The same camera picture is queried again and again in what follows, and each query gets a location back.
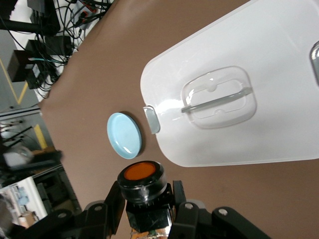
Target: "cardboard box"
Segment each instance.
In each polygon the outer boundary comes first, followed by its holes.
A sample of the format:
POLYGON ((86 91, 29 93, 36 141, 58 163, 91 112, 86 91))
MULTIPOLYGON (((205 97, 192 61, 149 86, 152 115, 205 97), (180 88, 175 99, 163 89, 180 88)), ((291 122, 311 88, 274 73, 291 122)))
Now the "cardboard box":
POLYGON ((59 210, 59 209, 67 209, 67 210, 70 210, 72 212, 75 211, 74 205, 70 199, 68 199, 68 200, 64 201, 63 203, 54 207, 54 210, 59 210))
POLYGON ((43 149, 43 150, 34 150, 32 151, 33 155, 39 155, 39 154, 43 154, 43 153, 52 153, 55 152, 56 149, 54 146, 48 146, 47 148, 43 149))
POLYGON ((25 228, 31 227, 35 223, 33 212, 26 211, 18 218, 19 224, 25 228))

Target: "light blue lid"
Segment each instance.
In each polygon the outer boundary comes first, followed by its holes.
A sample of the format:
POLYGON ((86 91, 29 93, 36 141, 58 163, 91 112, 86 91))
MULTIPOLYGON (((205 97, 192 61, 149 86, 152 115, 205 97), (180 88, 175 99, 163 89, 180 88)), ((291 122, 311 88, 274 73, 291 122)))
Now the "light blue lid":
POLYGON ((142 146, 141 132, 131 117, 114 113, 109 117, 107 133, 113 149, 123 158, 135 158, 142 146))

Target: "yellow floor tape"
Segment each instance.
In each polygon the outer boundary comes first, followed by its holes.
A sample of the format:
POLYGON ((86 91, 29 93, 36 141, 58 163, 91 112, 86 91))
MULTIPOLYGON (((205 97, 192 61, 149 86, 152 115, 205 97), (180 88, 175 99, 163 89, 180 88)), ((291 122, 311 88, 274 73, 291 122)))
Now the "yellow floor tape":
POLYGON ((1 60, 1 58, 0 58, 0 65, 1 65, 1 68, 2 68, 2 70, 3 70, 3 72, 4 72, 4 75, 5 75, 5 77, 6 77, 6 80, 8 81, 8 84, 9 84, 9 86, 10 86, 10 89, 11 89, 11 91, 12 91, 12 93, 13 93, 13 96, 14 96, 14 98, 15 98, 15 101, 17 102, 18 105, 20 105, 21 102, 22 102, 22 99, 23 99, 23 97, 24 97, 24 94, 25 94, 25 92, 26 92, 26 89, 28 88, 28 83, 27 83, 27 82, 24 83, 24 87, 23 87, 22 92, 21 92, 21 94, 20 94, 20 97, 19 97, 19 99, 18 99, 18 97, 16 96, 16 93, 15 93, 15 91, 14 91, 14 89, 13 89, 12 82, 11 82, 11 80, 10 80, 10 77, 9 77, 9 75, 8 75, 8 72, 6 71, 6 69, 5 69, 5 67, 4 67, 4 64, 3 64, 2 60, 1 60))
POLYGON ((42 133, 40 126, 37 124, 35 127, 33 127, 33 129, 34 129, 35 135, 40 143, 41 149, 47 148, 48 145, 46 144, 46 141, 44 139, 44 136, 43 136, 43 133, 42 133))

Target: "brown table surface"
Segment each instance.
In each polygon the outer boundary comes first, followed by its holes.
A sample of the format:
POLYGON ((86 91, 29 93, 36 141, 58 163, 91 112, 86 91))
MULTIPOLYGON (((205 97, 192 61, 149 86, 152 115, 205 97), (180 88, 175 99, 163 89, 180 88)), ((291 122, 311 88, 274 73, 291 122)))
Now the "brown table surface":
MULTIPOLYGON (((119 0, 86 37, 40 104, 82 208, 104 199, 124 167, 154 160, 164 165, 169 182, 182 180, 186 196, 202 200, 209 211, 233 207, 272 238, 318 238, 319 160, 179 167, 161 153, 143 112, 145 65, 244 2, 119 0), (106 123, 115 112, 131 115, 142 131, 136 159, 121 158, 108 141, 106 123)), ((113 238, 129 233, 124 216, 113 238)))

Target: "clear plastic handle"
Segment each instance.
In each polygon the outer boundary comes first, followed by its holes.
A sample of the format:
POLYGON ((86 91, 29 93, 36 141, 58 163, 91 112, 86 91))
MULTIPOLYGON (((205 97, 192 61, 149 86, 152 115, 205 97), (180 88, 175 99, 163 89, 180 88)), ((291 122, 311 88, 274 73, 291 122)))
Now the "clear plastic handle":
POLYGON ((195 105, 195 106, 187 106, 181 109, 182 113, 186 113, 186 112, 190 112, 193 110, 197 110, 203 107, 216 107, 216 106, 220 106, 220 105, 224 105, 230 102, 233 102, 235 100, 238 100, 248 94, 253 93, 253 89, 251 87, 245 87, 243 88, 241 91, 228 95, 228 96, 224 96, 222 98, 218 98, 212 101, 208 101, 199 105, 195 105))

